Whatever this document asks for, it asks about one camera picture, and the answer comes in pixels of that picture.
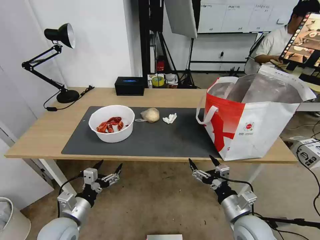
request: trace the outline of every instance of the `white bin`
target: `white bin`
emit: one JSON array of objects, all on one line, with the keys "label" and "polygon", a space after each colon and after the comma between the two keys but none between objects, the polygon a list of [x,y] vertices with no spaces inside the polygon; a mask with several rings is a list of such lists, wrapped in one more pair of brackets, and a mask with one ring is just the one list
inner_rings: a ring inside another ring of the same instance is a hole
[{"label": "white bin", "polygon": [[0,240],[25,240],[30,232],[30,220],[13,206],[10,199],[0,197],[0,202],[9,202],[11,205],[11,215],[4,229],[0,231]]},{"label": "white bin", "polygon": [[[113,126],[114,133],[100,133],[96,128],[111,117],[121,117],[123,128],[118,131],[116,126]],[[95,111],[89,119],[89,127],[97,136],[104,142],[116,143],[128,138],[133,130],[134,112],[131,108],[122,105],[110,105],[102,107]]]}]

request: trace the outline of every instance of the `shopping bag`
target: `shopping bag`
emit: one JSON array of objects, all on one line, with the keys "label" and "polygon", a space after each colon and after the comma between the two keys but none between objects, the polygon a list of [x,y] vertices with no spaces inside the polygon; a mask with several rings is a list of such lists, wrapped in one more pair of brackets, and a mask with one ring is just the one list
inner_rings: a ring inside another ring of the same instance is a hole
[{"label": "shopping bag", "polygon": [[206,93],[203,121],[225,161],[262,158],[300,103],[316,96],[299,78],[261,66],[257,74],[218,78]]}]

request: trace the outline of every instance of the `red object on shelf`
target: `red object on shelf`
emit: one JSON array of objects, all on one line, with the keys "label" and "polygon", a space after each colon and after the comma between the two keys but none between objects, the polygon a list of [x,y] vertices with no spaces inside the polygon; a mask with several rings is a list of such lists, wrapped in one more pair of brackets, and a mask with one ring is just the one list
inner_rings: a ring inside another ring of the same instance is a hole
[{"label": "red object on shelf", "polygon": [[164,61],[157,61],[157,71],[164,71]]}]

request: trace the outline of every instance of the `black tissue box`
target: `black tissue box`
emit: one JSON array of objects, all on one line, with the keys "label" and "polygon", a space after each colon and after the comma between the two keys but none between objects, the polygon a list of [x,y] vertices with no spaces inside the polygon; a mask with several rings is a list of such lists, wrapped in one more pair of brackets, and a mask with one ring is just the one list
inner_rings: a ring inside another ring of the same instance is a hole
[{"label": "black tissue box", "polygon": [[118,77],[114,87],[117,96],[143,96],[145,82],[143,77]]}]

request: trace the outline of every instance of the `lamp base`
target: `lamp base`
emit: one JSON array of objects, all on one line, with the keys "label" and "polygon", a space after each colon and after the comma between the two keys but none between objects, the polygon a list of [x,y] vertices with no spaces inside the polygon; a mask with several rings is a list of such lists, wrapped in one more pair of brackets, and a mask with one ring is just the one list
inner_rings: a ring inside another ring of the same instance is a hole
[{"label": "lamp base", "polygon": [[57,95],[59,103],[72,103],[80,97],[79,93],[75,90],[66,90]]}]

